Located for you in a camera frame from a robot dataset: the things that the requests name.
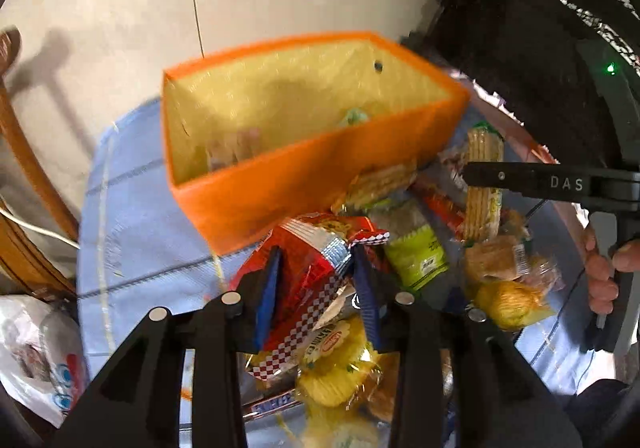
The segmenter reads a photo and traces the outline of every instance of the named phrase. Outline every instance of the blue gripper pad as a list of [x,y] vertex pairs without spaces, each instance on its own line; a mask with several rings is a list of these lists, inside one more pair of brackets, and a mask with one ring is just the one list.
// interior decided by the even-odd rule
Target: blue gripper pad
[[376,294],[376,272],[369,262],[362,245],[353,247],[353,284],[360,302],[360,317],[364,323],[367,340],[375,350],[382,350],[382,332],[380,330],[381,304]]
[[276,286],[281,261],[282,250],[279,247],[271,248],[269,260],[264,268],[264,276],[266,277],[264,290],[262,291],[260,303],[255,310],[254,341],[257,351],[262,350],[271,330],[271,317],[273,317],[273,310],[276,303]]

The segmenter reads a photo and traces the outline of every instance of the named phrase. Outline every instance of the finger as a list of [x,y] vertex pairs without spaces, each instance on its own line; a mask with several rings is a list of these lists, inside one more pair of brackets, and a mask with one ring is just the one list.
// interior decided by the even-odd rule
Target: finger
[[584,247],[587,251],[592,251],[596,248],[596,234],[590,225],[584,229]]
[[596,314],[610,314],[613,311],[613,302],[590,298],[589,307],[591,307],[591,310]]
[[595,252],[588,254],[584,269],[589,277],[598,281],[608,281],[613,275],[611,263]]
[[613,281],[589,279],[589,296],[597,300],[615,300],[618,297],[618,284]]
[[613,255],[618,271],[640,271],[640,240],[629,241]]

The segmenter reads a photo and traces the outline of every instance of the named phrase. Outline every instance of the orange box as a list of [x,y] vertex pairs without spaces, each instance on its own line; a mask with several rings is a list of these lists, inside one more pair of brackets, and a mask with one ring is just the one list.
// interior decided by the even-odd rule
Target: orange box
[[[168,182],[212,251],[260,240],[284,218],[329,208],[360,173],[442,150],[468,93],[370,33],[285,38],[164,72]],[[341,127],[349,109],[369,117]],[[264,152],[209,173],[206,143],[258,127]]]

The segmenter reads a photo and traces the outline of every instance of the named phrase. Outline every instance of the snack package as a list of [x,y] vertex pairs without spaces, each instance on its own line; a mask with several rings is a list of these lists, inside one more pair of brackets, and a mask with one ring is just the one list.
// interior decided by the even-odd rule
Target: snack package
[[[503,161],[504,142],[488,123],[478,123],[467,133],[467,161]],[[485,241],[498,234],[502,191],[470,186],[466,191],[465,240]]]
[[210,172],[251,159],[260,153],[260,129],[249,127],[212,139],[206,152]]
[[400,206],[375,208],[370,213],[377,226],[389,231],[385,254],[403,285],[417,291],[449,269],[436,234],[413,199]]
[[[440,350],[440,360],[442,362],[442,393],[445,399],[449,399],[453,393],[453,370],[451,368],[451,354],[448,349]],[[370,395],[367,401],[367,410],[380,421],[391,423],[396,407],[400,354],[398,352],[383,354],[378,365],[382,371],[382,381]]]
[[465,213],[428,176],[418,174],[411,191],[435,213],[458,240],[464,238]]
[[337,321],[314,333],[298,364],[296,388],[303,401],[354,408],[378,386],[379,359],[360,316]]
[[513,235],[498,235],[465,250],[465,272],[471,282],[515,281],[530,275],[524,244]]
[[388,233],[366,217],[339,218],[329,213],[300,216],[275,227],[230,284],[231,289],[238,287],[245,273],[264,268],[272,247],[282,248],[271,333],[262,352],[249,357],[247,371],[267,381],[294,367],[294,353],[344,285],[350,246],[387,239]]
[[336,215],[365,209],[391,192],[407,189],[415,181],[416,162],[359,175],[351,182],[347,192],[332,206]]
[[542,291],[515,281],[481,284],[474,304],[505,331],[518,331],[554,315]]
[[380,442],[376,426],[357,411],[313,403],[300,441],[304,448],[377,448]]

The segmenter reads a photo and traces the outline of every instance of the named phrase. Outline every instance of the red snack bag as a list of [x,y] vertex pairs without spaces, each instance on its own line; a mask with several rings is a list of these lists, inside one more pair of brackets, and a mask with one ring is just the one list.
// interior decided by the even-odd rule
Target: red snack bag
[[271,333],[262,348],[271,351],[251,373],[269,380],[289,363],[343,284],[351,260],[349,247],[357,242],[382,243],[388,233],[376,229],[367,218],[339,218],[309,214],[275,227],[234,277],[231,288],[245,273],[264,268],[271,248],[283,250],[276,308]]

